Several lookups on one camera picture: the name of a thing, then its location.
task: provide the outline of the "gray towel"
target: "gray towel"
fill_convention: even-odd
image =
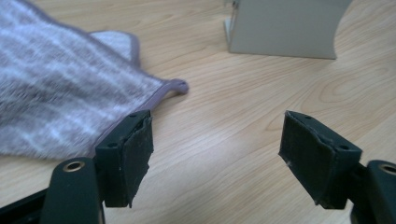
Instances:
[[[125,116],[188,91],[140,69],[133,35],[89,35],[22,0],[0,1],[0,27],[1,154],[92,156]]]

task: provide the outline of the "towel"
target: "towel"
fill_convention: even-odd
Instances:
[[[144,72],[134,35],[88,34],[23,0],[0,1],[0,27],[3,155],[91,157],[128,114],[189,88]]]

